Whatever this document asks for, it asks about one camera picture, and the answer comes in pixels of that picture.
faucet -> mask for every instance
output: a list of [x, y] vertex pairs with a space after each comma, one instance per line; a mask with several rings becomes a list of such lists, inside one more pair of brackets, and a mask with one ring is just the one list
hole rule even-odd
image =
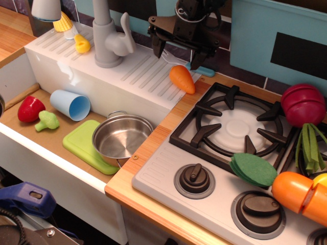
[[124, 31], [116, 31], [109, 12], [108, 0], [93, 0], [94, 21], [93, 37], [96, 49], [96, 64], [103, 68], [111, 68], [122, 62], [122, 57], [133, 53], [136, 44], [129, 28], [129, 15], [124, 13], [121, 25]]
[[[129, 15], [128, 13], [122, 15], [121, 25], [124, 33], [119, 33], [116, 31], [114, 21], [110, 16], [108, 0], [93, 0], [93, 8], [96, 65], [103, 68], [118, 66], [122, 62], [123, 56], [133, 53], [136, 49], [129, 28]], [[43, 21], [57, 21], [60, 19], [58, 14], [61, 16], [60, 0], [34, 0], [32, 15], [35, 18]]]

cable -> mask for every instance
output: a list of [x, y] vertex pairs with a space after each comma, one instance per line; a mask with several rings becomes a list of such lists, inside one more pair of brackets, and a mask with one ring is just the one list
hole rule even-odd
[[30, 243], [27, 241], [27, 238], [25, 236], [25, 230], [20, 220], [13, 213], [3, 208], [0, 208], [0, 215], [6, 216], [12, 221], [14, 221], [14, 223], [16, 223], [20, 234], [18, 245], [30, 245]]

red bell pepper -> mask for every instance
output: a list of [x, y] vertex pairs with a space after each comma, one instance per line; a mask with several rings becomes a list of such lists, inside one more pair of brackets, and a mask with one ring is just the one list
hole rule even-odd
[[27, 96], [18, 109], [18, 119], [30, 123], [39, 118], [39, 112], [44, 111], [44, 104], [33, 96]]

stove knob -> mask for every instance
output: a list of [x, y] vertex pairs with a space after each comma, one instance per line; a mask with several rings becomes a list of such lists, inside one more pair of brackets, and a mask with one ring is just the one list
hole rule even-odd
[[262, 192], [246, 194], [236, 206], [239, 221], [250, 231], [267, 234], [282, 223], [280, 204]]
[[200, 163], [184, 169], [179, 177], [181, 187], [190, 193], [203, 193], [210, 186], [210, 177]]
[[307, 245], [327, 245], [327, 229], [322, 228], [311, 233]]
[[314, 245], [327, 245], [327, 234], [318, 236], [314, 241]]

wooden countertop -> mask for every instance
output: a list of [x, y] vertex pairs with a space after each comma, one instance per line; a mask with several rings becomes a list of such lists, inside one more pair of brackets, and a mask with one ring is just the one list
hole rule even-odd
[[137, 160], [131, 158], [127, 161], [105, 187], [105, 192], [108, 197], [135, 211], [143, 218], [158, 225], [163, 230], [183, 240], [187, 244], [218, 245], [230, 243], [134, 189], [131, 180], [147, 159], [161, 145], [172, 130], [179, 125], [186, 114], [214, 82], [219, 82], [229, 87], [238, 85], [243, 92], [262, 99], [264, 98], [272, 103], [280, 101], [279, 95], [269, 93], [260, 88], [235, 81], [222, 75], [216, 74], [213, 78], [202, 76], [199, 81], [196, 82], [196, 93], [194, 95], [187, 94], [182, 98], [149, 138], [135, 152], [134, 156], [138, 157]]
[[2, 60], [34, 39], [27, 16], [0, 7], [0, 67]]

